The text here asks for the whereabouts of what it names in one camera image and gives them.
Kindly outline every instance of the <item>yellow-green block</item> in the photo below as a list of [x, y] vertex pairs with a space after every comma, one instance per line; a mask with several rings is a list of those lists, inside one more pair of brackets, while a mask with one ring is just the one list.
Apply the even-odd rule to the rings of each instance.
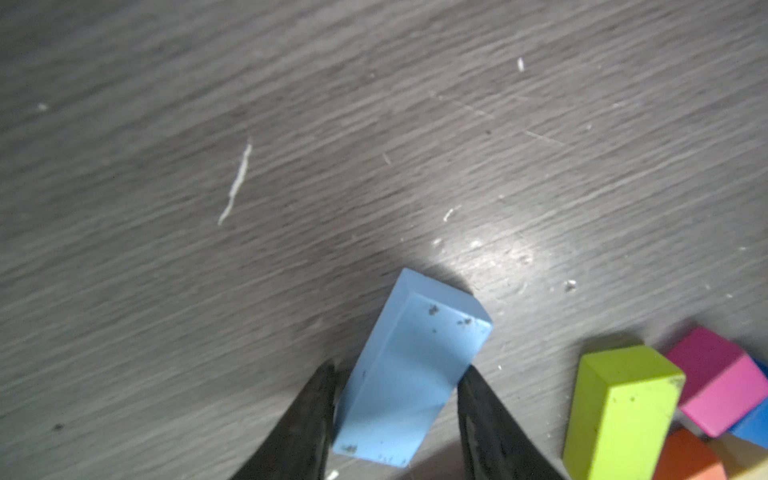
[[563, 463], [573, 480], [650, 480], [685, 374], [649, 346], [581, 357]]

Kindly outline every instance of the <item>pink block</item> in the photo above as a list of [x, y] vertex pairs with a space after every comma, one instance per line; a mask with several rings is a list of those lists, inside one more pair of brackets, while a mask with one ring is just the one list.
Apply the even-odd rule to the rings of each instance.
[[680, 410], [718, 437], [768, 398], [768, 379], [735, 343], [699, 327], [667, 358], [685, 372]]

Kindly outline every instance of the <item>blue rectangular block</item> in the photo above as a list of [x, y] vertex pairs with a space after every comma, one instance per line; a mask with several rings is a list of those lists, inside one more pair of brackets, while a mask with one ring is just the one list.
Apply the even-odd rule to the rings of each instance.
[[[763, 375], [768, 377], [768, 366], [754, 358], [752, 360], [763, 371]], [[760, 403], [736, 425], [732, 426], [730, 432], [740, 439], [768, 449], [768, 399], [763, 400], [763, 403]]]
[[333, 451], [407, 466], [492, 328], [472, 295], [403, 269], [339, 399]]

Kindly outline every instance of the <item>blue block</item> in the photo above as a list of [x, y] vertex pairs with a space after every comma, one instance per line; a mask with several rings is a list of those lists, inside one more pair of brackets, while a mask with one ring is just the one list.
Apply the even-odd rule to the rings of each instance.
[[339, 399], [333, 451], [407, 466], [492, 328], [472, 295], [403, 269]]
[[[755, 360], [757, 366], [768, 377], [768, 366]], [[763, 400], [751, 412], [739, 420], [739, 422], [730, 428], [730, 432], [740, 439], [747, 440], [764, 449], [768, 449], [768, 399]]]

